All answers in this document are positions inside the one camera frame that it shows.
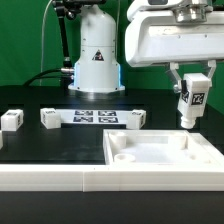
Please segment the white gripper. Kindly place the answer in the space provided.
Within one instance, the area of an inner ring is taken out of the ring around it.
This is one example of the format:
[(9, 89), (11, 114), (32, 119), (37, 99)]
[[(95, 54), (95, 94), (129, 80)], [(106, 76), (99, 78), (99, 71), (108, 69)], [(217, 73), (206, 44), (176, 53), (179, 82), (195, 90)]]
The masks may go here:
[(212, 78), (224, 59), (224, 12), (207, 14), (205, 23), (177, 23), (172, 11), (138, 12), (125, 33), (125, 57), (132, 67), (166, 65), (175, 93), (182, 90), (179, 63), (207, 61)]

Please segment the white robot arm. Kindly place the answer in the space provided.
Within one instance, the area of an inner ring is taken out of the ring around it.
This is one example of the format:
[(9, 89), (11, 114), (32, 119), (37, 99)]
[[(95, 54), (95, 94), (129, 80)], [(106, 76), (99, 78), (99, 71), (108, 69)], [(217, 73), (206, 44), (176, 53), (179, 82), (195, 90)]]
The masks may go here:
[[(210, 0), (134, 0), (127, 10), (125, 57), (132, 67), (166, 65), (174, 88), (185, 84), (176, 72), (183, 63), (224, 60), (224, 11)], [(115, 59), (115, 21), (94, 3), (81, 9), (81, 52), (70, 88), (88, 95), (122, 91)]]

